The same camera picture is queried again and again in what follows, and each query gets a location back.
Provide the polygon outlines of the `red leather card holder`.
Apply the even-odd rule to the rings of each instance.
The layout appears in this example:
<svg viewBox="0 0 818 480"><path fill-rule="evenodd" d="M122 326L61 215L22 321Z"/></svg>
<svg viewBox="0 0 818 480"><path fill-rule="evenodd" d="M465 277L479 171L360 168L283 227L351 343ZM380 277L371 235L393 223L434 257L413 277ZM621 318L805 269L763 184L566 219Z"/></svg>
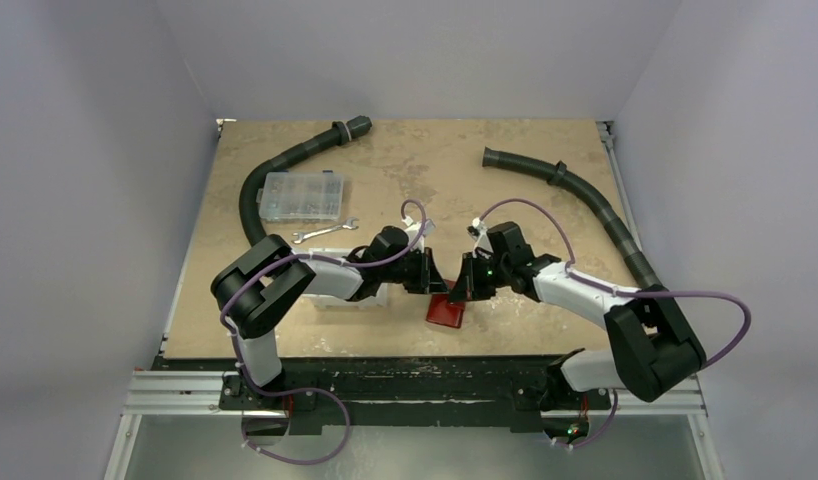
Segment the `red leather card holder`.
<svg viewBox="0 0 818 480"><path fill-rule="evenodd" d="M447 294L433 294L430 297L425 321L432 325L460 329L465 310L465 302L451 303Z"/></svg>

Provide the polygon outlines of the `white plastic card box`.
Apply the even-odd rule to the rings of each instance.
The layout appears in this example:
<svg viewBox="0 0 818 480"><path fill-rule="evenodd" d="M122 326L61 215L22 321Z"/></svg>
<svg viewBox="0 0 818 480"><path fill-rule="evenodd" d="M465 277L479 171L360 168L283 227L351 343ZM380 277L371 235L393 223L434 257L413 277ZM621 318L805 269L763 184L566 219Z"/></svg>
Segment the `white plastic card box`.
<svg viewBox="0 0 818 480"><path fill-rule="evenodd" d="M304 253L304 263L316 273L314 280L306 288L302 297L310 300L319 309L386 307L388 303L386 285L380 285L372 296L352 300L351 297L362 286L361 276L358 273L352 274L350 268L341 267L338 264L310 259L310 256L315 255L341 261L350 252L348 248L299 250L299 253Z"/></svg>

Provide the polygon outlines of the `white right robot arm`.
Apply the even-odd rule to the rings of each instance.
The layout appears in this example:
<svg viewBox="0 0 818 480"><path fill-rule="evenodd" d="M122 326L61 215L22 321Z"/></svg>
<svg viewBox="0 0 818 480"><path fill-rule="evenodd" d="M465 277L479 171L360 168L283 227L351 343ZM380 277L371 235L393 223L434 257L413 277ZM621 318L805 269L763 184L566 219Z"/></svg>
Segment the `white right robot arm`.
<svg viewBox="0 0 818 480"><path fill-rule="evenodd" d="M462 256L450 302L486 301L508 288L572 312L607 334L607 349L576 349L547 367L546 402L569 407L598 389L623 389L652 402L706 363L697 335L664 287L614 285L554 255L537 255L515 222L488 228L475 220L467 231L476 245Z"/></svg>

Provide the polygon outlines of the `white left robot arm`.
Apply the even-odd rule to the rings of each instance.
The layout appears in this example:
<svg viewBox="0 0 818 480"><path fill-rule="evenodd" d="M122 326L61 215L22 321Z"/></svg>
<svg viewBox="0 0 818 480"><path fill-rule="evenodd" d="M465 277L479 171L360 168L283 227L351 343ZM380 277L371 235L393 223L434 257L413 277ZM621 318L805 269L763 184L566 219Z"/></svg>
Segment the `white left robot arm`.
<svg viewBox="0 0 818 480"><path fill-rule="evenodd" d="M244 395L257 408L282 399L283 367L275 329L304 295L350 303L374 297L384 284L419 295L445 294L424 228L384 227L367 245L341 257L293 249L277 235L257 242L211 282L221 323L233 338Z"/></svg>

